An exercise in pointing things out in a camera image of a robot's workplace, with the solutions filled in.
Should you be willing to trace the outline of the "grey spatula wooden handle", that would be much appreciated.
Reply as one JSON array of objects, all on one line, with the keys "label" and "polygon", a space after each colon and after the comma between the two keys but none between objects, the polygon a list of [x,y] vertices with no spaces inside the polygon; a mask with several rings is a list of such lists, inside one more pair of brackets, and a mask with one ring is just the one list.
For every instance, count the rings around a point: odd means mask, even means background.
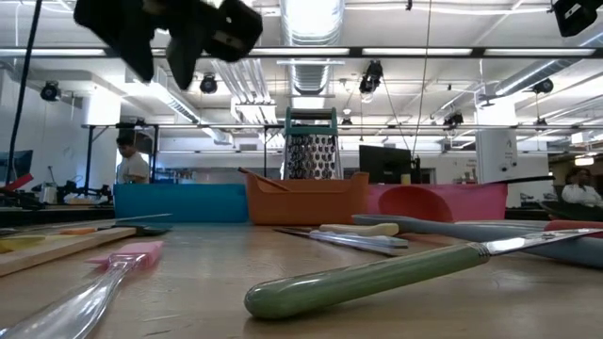
[{"label": "grey spatula wooden handle", "polygon": [[0,254],[0,277],[45,264],[83,250],[134,236],[135,228],[111,228],[86,235],[63,238],[41,245]]}]

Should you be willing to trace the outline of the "silver ventilation duct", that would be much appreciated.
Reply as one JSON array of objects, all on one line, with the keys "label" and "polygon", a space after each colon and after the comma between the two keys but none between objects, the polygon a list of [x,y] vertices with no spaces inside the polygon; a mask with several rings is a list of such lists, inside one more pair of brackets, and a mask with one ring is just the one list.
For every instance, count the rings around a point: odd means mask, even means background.
[{"label": "silver ventilation duct", "polygon": [[[282,36],[287,46],[335,46],[340,42],[345,0],[279,0]],[[320,95],[328,87],[331,66],[290,67],[293,89]]]}]

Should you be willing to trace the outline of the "black computer monitor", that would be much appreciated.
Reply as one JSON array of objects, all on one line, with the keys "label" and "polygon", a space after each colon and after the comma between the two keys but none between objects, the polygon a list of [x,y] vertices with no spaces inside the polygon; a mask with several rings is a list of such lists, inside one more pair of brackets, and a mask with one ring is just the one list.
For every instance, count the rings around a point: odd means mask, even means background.
[{"label": "black computer monitor", "polygon": [[369,175],[371,184],[401,184],[405,173],[412,176],[412,184],[421,179],[420,159],[405,149],[360,145],[359,170]]}]

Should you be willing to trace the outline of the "yellow mini spatula clear handle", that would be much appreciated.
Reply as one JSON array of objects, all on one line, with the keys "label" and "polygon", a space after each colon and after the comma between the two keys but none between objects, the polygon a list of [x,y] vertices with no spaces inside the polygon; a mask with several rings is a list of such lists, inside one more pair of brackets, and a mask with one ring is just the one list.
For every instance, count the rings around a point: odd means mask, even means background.
[{"label": "yellow mini spatula clear handle", "polygon": [[46,239],[45,235],[18,235],[0,238],[0,254],[35,247]]}]

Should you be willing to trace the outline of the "pink mini spatula clear handle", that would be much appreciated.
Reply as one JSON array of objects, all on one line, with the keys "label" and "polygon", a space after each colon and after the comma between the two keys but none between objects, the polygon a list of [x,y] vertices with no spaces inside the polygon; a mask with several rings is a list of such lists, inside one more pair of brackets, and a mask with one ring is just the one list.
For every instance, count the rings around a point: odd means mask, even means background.
[{"label": "pink mini spatula clear handle", "polygon": [[159,259],[161,241],[132,243],[94,264],[105,271],[95,280],[73,290],[7,329],[0,339],[87,339],[101,322],[126,275],[153,266]]}]

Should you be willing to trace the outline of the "red spoon steel shaft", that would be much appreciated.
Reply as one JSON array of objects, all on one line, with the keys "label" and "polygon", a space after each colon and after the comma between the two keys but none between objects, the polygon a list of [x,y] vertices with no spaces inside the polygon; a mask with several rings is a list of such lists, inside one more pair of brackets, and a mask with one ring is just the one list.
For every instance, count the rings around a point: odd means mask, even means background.
[{"label": "red spoon steel shaft", "polygon": [[507,187],[490,185],[394,186],[379,198],[380,217],[404,233],[441,234],[484,241],[544,230],[594,227],[603,222],[555,221],[551,226],[506,221]]}]

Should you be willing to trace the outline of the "pink plastic bin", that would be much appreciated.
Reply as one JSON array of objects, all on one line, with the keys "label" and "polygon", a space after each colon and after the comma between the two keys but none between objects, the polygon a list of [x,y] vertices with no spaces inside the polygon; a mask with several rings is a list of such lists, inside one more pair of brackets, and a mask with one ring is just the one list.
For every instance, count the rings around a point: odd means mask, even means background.
[{"label": "pink plastic bin", "polygon": [[505,219],[508,188],[488,185],[370,185],[367,212],[442,222]]}]

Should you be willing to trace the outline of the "cream handled butter knife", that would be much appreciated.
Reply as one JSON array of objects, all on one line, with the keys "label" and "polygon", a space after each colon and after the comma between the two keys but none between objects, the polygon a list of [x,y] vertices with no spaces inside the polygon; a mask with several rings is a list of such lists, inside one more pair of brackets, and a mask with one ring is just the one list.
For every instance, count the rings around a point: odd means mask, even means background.
[{"label": "cream handled butter knife", "polygon": [[396,223],[380,223],[376,225],[322,224],[317,228],[285,227],[285,230],[310,233],[313,231],[331,232],[336,234],[357,234],[361,236],[394,236],[399,233]]}]

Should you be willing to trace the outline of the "blue wall screen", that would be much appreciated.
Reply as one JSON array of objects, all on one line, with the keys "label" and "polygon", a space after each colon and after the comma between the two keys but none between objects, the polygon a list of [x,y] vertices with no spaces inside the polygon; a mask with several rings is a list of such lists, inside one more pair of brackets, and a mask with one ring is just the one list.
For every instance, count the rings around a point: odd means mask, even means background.
[{"label": "blue wall screen", "polygon": [[0,152],[0,184],[4,184],[8,178],[8,169],[11,169],[10,182],[30,173],[33,151],[16,151],[11,163],[8,162],[9,152]]}]

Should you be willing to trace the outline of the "green handled butter knife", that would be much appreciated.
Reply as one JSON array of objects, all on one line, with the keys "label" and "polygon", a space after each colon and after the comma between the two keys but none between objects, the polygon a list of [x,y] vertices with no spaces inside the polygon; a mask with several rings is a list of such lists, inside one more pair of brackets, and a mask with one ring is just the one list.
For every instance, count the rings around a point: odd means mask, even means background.
[{"label": "green handled butter knife", "polygon": [[600,232],[581,228],[531,233],[262,282],[246,293],[244,306],[256,318],[288,318],[483,265],[493,256],[572,243]]}]

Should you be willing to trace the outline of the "blue plastic bin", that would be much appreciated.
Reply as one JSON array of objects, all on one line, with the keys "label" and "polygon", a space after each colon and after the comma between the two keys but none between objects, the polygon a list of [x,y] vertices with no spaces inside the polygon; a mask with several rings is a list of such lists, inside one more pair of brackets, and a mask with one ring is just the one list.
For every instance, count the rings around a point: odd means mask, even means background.
[{"label": "blue plastic bin", "polygon": [[159,222],[247,223],[246,188],[240,184],[128,184],[113,187],[117,218],[167,214]]}]

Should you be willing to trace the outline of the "orange plastic bin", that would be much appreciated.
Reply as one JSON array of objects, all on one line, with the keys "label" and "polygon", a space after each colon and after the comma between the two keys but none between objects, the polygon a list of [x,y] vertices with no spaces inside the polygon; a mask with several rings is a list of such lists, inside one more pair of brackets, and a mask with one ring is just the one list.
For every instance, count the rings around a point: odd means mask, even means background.
[{"label": "orange plastic bin", "polygon": [[350,224],[367,211],[369,176],[356,172],[346,180],[274,181],[281,191],[246,176],[249,218],[257,226]]}]

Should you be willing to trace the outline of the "blue-grey silicone spoon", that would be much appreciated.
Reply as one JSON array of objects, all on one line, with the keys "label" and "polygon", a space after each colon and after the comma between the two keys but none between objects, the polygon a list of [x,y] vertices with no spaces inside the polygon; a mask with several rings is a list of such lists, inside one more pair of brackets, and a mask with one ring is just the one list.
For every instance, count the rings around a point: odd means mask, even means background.
[{"label": "blue-grey silicone spoon", "polygon": [[603,222],[574,220],[477,220],[438,222],[405,216],[353,215],[356,225],[396,223],[401,234],[439,234],[466,241],[486,242],[522,234],[543,231],[560,231],[577,228],[596,228],[601,233],[573,241],[525,250],[525,253],[562,261],[567,264],[603,269]]}]

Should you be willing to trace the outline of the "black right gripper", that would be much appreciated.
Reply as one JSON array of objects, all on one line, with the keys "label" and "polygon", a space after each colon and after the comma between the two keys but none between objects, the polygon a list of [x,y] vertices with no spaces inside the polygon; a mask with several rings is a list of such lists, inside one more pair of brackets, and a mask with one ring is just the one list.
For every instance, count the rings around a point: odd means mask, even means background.
[{"label": "black right gripper", "polygon": [[574,37],[597,19],[603,0],[557,0],[553,13],[562,37]]}]

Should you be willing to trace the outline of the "teal metal box grater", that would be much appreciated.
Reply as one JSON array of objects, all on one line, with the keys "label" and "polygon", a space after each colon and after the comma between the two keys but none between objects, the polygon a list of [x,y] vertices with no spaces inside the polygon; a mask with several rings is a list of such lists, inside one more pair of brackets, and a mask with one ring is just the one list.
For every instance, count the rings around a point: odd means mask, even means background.
[{"label": "teal metal box grater", "polygon": [[284,136],[284,179],[343,178],[334,108],[289,107]]}]

